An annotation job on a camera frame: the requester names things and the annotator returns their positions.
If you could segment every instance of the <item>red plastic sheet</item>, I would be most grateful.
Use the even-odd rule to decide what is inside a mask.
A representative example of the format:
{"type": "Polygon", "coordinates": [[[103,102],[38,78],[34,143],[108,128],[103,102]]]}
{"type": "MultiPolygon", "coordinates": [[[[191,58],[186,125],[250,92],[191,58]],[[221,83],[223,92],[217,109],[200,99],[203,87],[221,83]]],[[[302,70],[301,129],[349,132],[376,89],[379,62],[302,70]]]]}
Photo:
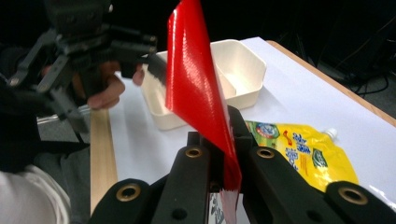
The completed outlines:
{"type": "Polygon", "coordinates": [[[220,195],[227,223],[235,223],[242,177],[199,0],[182,0],[171,15],[167,57],[166,107],[224,151],[220,195]]]}

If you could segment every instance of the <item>yellow pouch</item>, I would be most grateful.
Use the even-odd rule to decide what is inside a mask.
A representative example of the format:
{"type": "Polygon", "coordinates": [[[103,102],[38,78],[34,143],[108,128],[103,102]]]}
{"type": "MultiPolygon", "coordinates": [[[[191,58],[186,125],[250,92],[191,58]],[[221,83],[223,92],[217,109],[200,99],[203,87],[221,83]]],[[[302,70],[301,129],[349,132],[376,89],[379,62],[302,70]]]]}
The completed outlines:
{"type": "Polygon", "coordinates": [[[328,184],[341,180],[359,184],[347,154],[331,139],[334,132],[320,133],[308,125],[251,120],[246,120],[246,125],[259,146],[279,151],[314,188],[324,192],[328,184]]]}

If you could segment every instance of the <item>white plastic container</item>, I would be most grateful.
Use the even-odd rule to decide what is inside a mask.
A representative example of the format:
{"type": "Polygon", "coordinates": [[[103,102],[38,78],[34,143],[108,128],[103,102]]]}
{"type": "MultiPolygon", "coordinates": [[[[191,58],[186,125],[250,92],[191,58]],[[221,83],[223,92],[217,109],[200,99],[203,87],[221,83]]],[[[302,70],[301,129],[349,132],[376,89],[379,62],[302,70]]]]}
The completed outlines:
{"type": "MultiPolygon", "coordinates": [[[[212,57],[228,105],[243,109],[256,104],[262,89],[266,63],[237,40],[222,40],[210,44],[212,57]]],[[[166,60],[166,51],[158,55],[166,60]]],[[[161,130],[185,125],[186,122],[165,107],[165,87],[149,74],[142,92],[155,124],[161,130]]]]}

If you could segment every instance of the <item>dark background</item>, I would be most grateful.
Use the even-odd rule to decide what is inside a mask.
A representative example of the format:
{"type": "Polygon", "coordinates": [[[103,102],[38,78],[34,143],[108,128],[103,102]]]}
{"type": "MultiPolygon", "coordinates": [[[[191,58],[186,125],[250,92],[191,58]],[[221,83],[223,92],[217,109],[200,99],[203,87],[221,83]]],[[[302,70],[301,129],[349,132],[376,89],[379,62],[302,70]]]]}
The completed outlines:
{"type": "MultiPolygon", "coordinates": [[[[0,0],[0,41],[31,47],[49,28],[43,0],[0,0]]],[[[105,21],[159,37],[178,0],[113,0],[105,21]]],[[[366,80],[394,66],[394,0],[202,0],[211,41],[260,36],[317,66],[366,80]]]]}

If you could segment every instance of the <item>detergent pouch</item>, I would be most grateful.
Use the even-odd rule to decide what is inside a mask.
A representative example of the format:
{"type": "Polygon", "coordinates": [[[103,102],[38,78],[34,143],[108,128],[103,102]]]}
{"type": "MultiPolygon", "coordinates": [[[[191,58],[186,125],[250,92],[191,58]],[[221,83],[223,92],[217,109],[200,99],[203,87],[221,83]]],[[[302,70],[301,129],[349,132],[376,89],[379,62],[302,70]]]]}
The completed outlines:
{"type": "Polygon", "coordinates": [[[259,146],[279,151],[312,187],[324,192],[335,181],[359,184],[347,154],[332,141],[334,129],[320,133],[308,125],[250,120],[246,125],[259,146]]]}

